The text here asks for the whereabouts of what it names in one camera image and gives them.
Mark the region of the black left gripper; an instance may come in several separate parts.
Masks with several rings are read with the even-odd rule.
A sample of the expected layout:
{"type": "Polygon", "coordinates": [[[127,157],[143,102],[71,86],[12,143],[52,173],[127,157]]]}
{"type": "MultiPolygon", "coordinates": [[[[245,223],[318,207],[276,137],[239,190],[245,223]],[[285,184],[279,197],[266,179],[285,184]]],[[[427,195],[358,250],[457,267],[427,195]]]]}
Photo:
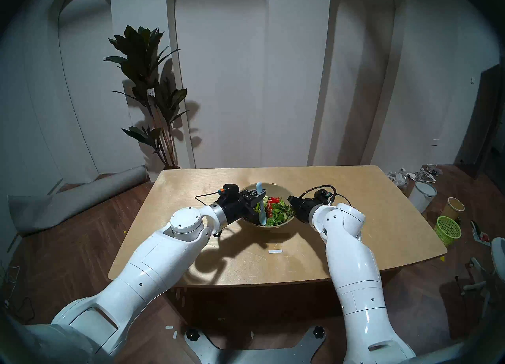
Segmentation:
{"type": "Polygon", "coordinates": [[[231,224],[239,219],[260,225],[259,212],[255,211],[258,204],[264,203],[264,190],[243,190],[238,194],[221,194],[218,205],[223,210],[227,223],[231,224]]]}

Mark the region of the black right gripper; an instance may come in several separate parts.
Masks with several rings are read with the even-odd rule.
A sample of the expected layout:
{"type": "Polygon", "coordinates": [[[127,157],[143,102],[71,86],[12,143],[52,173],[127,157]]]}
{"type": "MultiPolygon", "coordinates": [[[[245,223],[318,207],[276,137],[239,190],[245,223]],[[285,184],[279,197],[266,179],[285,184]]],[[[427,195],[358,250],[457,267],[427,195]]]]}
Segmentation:
{"type": "Polygon", "coordinates": [[[314,207],[318,207],[318,201],[315,198],[301,198],[290,195],[287,201],[298,220],[305,224],[309,224],[312,221],[310,213],[314,207]]]}

